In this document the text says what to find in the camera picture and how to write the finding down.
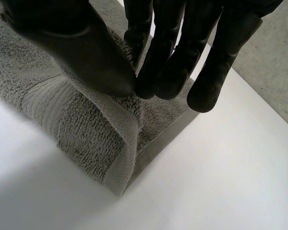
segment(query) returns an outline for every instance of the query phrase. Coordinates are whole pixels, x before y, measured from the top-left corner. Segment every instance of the gray towel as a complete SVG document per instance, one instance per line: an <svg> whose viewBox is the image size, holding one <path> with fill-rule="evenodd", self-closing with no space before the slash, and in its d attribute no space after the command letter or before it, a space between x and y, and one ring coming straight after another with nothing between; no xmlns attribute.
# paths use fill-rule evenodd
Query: gray towel
<svg viewBox="0 0 288 230"><path fill-rule="evenodd" d="M123 7L116 0L92 4L130 58L121 39L127 25ZM0 19L0 97L40 125L74 163L118 196L197 116L186 105L191 81L174 100L142 101L135 95L118 99L90 91L74 79Z"/></svg>

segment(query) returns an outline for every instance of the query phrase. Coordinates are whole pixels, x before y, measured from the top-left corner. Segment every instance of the hand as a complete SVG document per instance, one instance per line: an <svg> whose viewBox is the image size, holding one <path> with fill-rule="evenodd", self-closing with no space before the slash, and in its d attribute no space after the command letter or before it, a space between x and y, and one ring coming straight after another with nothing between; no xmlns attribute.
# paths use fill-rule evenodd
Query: hand
<svg viewBox="0 0 288 230"><path fill-rule="evenodd" d="M136 53L137 63L155 12L156 30L137 78L137 95L143 99L154 95L165 100L175 98L193 72L220 18L206 63L187 98L191 109L201 113L210 111L238 52L262 24L260 16L273 11L281 1L124 0L128 19L124 39ZM183 13L181 38L172 55Z"/></svg>
<svg viewBox="0 0 288 230"><path fill-rule="evenodd" d="M135 73L88 0L1 0L4 20L69 72L72 81L117 97L134 92Z"/></svg>

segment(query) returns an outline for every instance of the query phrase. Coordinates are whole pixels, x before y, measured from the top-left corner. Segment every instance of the towel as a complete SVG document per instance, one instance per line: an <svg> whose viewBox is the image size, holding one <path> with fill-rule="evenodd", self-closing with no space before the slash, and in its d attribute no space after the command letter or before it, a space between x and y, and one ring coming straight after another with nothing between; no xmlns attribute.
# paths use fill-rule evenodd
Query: towel
<svg viewBox="0 0 288 230"><path fill-rule="evenodd" d="M122 40L127 28L123 7L116 0L91 3L131 60L132 52ZM111 97L75 79L0 19L0 97L38 124L88 176L118 196L197 116L186 104L191 81L174 100L144 101L136 95Z"/></svg>

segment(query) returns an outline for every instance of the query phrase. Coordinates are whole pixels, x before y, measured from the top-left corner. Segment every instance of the gloved hand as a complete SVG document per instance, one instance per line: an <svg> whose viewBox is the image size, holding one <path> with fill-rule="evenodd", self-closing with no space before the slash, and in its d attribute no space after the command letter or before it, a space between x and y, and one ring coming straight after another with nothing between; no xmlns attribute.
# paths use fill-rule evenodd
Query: gloved hand
<svg viewBox="0 0 288 230"><path fill-rule="evenodd" d="M86 87L117 97L134 92L135 73L88 0L0 0L3 19Z"/></svg>
<svg viewBox="0 0 288 230"><path fill-rule="evenodd" d="M193 72L216 22L216 37L206 63L188 94L191 109L213 109L228 71L242 46L282 0L124 0L128 30L124 39L139 63L153 10L156 30L139 72L136 93L175 98ZM179 45L172 54L184 14Z"/></svg>

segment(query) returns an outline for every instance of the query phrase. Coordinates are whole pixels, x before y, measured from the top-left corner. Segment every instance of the white surface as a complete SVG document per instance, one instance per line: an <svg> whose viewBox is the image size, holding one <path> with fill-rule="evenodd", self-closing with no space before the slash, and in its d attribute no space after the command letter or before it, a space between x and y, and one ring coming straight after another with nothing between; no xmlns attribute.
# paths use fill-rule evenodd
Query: white surface
<svg viewBox="0 0 288 230"><path fill-rule="evenodd" d="M232 70L216 108L118 199L0 101L0 230L12 229L288 230L288 125Z"/></svg>

